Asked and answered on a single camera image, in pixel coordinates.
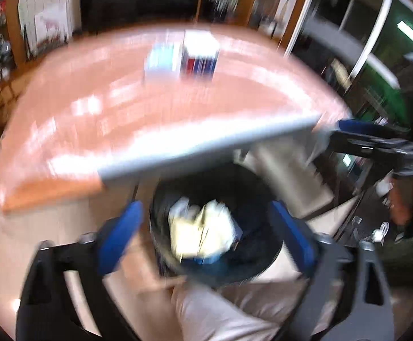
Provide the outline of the green sweater forearm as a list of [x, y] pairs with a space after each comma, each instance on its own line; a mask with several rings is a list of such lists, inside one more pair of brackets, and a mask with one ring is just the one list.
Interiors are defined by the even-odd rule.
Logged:
[[413, 238], [376, 249], [390, 286], [413, 286]]

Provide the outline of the person's right hand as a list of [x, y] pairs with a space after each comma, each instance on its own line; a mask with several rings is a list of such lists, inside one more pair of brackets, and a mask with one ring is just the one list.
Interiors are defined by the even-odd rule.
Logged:
[[392, 221], [406, 226], [413, 217], [413, 179], [391, 178], [392, 188], [388, 193]]

